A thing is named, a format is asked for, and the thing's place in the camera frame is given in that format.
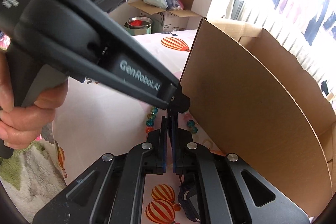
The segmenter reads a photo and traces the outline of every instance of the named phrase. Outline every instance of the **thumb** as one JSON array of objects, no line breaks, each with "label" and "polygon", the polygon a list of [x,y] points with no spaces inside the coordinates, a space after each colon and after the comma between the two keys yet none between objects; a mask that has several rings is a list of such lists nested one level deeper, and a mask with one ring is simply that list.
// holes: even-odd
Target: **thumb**
[{"label": "thumb", "polygon": [[14,107],[11,77],[3,51],[0,51],[0,107],[6,112],[12,111]]}]

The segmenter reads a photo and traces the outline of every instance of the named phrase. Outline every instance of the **orange bead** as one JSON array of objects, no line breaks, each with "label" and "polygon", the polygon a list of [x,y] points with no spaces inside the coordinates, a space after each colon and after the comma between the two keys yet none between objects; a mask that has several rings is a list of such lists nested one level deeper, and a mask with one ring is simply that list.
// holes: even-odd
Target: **orange bead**
[{"label": "orange bead", "polygon": [[173,204],[173,209],[174,209],[175,212],[178,212],[178,211],[181,210],[181,206],[179,204],[174,203]]},{"label": "orange bead", "polygon": [[146,127],[146,133],[148,134],[149,132],[153,131],[154,127]]}]

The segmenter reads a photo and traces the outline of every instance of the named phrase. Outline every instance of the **metal bowl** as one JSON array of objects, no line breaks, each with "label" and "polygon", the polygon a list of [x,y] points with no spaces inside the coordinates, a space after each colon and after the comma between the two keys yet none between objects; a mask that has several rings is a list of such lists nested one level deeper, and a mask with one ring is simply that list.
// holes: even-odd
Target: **metal bowl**
[{"label": "metal bowl", "polygon": [[[130,23],[135,21],[135,20],[141,20],[142,25],[141,26],[130,25]],[[127,21],[128,28],[130,28],[130,29],[147,29],[147,28],[150,27],[150,25],[152,25],[152,23],[153,23],[153,21],[148,17],[133,17],[129,21]]]}]

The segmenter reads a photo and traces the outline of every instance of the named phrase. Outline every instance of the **red item in bowl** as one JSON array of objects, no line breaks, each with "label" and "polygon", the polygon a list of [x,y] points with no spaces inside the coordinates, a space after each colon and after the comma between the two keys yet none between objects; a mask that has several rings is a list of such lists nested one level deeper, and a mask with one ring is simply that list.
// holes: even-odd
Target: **red item in bowl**
[{"label": "red item in bowl", "polygon": [[140,26],[142,26],[142,23],[143,23],[142,20],[134,20],[129,25],[135,26],[135,27],[140,27]]}]

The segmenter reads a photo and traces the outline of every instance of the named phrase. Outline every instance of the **blue bead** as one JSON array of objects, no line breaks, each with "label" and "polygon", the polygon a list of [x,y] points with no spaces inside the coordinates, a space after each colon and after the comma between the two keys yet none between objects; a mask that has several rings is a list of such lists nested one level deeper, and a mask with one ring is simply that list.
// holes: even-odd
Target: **blue bead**
[{"label": "blue bead", "polygon": [[191,128],[189,129],[189,131],[190,131],[192,134],[196,134],[197,131],[198,131],[198,129],[197,129],[197,127],[191,127]]},{"label": "blue bead", "polygon": [[148,127],[153,127],[153,126],[154,126],[154,121],[153,121],[153,120],[147,120],[147,121],[146,121],[146,125],[147,125]]},{"label": "blue bead", "polygon": [[194,120],[187,121],[187,127],[193,127],[194,125],[195,125],[195,121]]},{"label": "blue bead", "polygon": [[159,109],[157,107],[152,108],[152,114],[157,114]]}]

